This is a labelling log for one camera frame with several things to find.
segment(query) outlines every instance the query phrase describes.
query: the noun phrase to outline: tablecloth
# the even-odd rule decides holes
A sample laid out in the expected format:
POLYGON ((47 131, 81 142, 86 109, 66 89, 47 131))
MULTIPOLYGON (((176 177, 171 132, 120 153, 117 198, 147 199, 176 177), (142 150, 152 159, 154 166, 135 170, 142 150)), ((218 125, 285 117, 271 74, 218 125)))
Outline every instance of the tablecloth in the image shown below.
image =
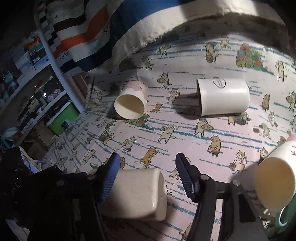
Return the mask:
MULTIPOLYGON (((212 21, 220 30, 232 26, 230 22, 212 21)), ((214 180, 239 180, 255 207, 264 210, 254 190, 256 168, 296 131, 293 58, 240 31, 217 35, 213 26, 205 24, 194 33, 186 27, 182 31, 177 40, 165 44, 159 41, 126 58, 113 71, 96 76, 89 89, 88 108, 46 155, 67 173, 94 172, 112 152, 121 156, 122 169, 161 170, 168 189, 166 219, 117 220, 109 225, 114 240, 187 237, 197 204, 186 197, 179 179, 175 166, 179 152, 214 180), (230 117, 197 117, 196 79, 214 77, 246 81, 250 90, 246 112, 230 117), (141 118, 124 120, 116 115, 113 105, 120 89, 132 80, 148 87, 148 103, 141 118), (143 163, 143 158, 151 164, 143 163)), ((221 205, 218 200, 213 240, 218 238, 221 205)), ((265 217, 262 220, 265 228, 272 230, 273 224, 265 217)))

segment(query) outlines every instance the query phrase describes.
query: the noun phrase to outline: shelf board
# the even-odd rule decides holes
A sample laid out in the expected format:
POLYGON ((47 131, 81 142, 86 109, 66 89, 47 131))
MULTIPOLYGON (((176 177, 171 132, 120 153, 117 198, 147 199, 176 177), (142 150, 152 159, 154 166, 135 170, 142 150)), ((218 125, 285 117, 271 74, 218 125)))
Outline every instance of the shelf board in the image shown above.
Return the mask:
POLYGON ((42 65, 40 68, 36 69, 34 66, 32 66, 29 71, 23 75, 21 75, 17 81, 21 80, 20 86, 15 90, 15 92, 12 93, 12 95, 7 99, 3 107, 0 109, 0 116, 3 114, 6 107, 11 103, 11 101, 16 97, 16 95, 19 93, 19 91, 32 79, 34 78, 39 72, 41 72, 43 69, 45 69, 47 66, 50 65, 50 62, 46 62, 44 65, 42 65))
POLYGON ((34 119, 34 121, 31 123, 31 125, 28 127, 28 129, 25 131, 25 133, 20 137, 20 139, 17 141, 16 146, 20 146, 24 139, 27 137, 27 135, 30 133, 30 131, 33 129, 33 127, 37 124, 38 121, 41 120, 41 118, 44 116, 44 114, 64 95, 66 94, 66 91, 63 90, 57 97, 55 97, 41 112, 40 114, 34 119))

